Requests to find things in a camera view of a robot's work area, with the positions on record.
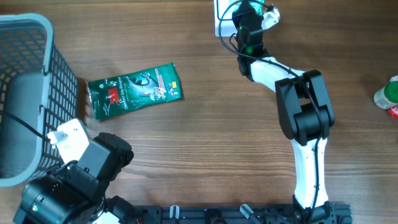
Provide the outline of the green snack bag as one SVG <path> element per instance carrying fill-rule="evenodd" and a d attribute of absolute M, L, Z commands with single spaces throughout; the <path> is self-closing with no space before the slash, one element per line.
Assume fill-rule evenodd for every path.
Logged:
<path fill-rule="evenodd" d="M 182 85 L 173 63 L 87 83 L 94 119 L 119 116 L 181 100 Z"/>

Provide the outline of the small jar green lid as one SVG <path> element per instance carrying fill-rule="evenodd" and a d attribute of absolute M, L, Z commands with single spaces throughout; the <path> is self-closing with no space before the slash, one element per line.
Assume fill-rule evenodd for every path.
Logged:
<path fill-rule="evenodd" d="M 374 94 L 375 104 L 385 110 L 395 106 L 397 101 L 397 81 L 390 82 Z"/>

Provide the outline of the red snack sachet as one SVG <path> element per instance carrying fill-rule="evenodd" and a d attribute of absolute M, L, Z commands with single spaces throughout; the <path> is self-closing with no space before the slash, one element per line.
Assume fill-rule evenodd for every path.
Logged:
<path fill-rule="evenodd" d="M 398 118 L 398 105 L 393 106 L 388 110 L 388 114 L 393 118 Z"/>

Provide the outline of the pink white tissue pack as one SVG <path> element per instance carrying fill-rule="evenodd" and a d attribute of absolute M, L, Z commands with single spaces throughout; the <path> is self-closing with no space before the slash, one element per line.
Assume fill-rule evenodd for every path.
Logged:
<path fill-rule="evenodd" d="M 396 82 L 396 81 L 398 81 L 398 75 L 390 78 L 390 82 Z"/>

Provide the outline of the light blue tissue pack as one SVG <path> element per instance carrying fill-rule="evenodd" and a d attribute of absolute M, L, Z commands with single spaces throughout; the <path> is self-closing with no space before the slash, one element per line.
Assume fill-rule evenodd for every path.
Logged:
<path fill-rule="evenodd" d="M 254 8 L 255 12 L 262 16 L 264 11 L 266 10 L 266 7 L 264 6 L 264 0 L 253 0 L 250 2 L 251 6 Z"/>

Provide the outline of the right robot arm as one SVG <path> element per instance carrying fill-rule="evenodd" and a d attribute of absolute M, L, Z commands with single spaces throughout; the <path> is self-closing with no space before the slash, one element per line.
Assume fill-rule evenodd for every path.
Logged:
<path fill-rule="evenodd" d="M 262 1 L 236 1 L 228 7 L 237 33 L 236 54 L 239 70 L 250 81 L 275 92 L 279 124 L 292 143 L 295 156 L 296 187 L 293 195 L 294 223 L 319 223 L 334 219 L 325 190 L 324 152 L 335 115 L 322 74 L 303 72 L 279 63 L 269 55 L 262 41 L 264 13 L 276 11 Z"/>

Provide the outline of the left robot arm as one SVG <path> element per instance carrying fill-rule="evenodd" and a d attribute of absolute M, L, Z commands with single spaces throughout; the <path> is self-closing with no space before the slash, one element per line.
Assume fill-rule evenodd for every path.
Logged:
<path fill-rule="evenodd" d="M 99 133 L 77 161 L 55 165 L 22 191 L 14 223 L 92 223 L 110 213 L 118 223 L 135 223 L 135 208 L 105 192 L 132 161 L 131 145 L 110 133 Z"/>

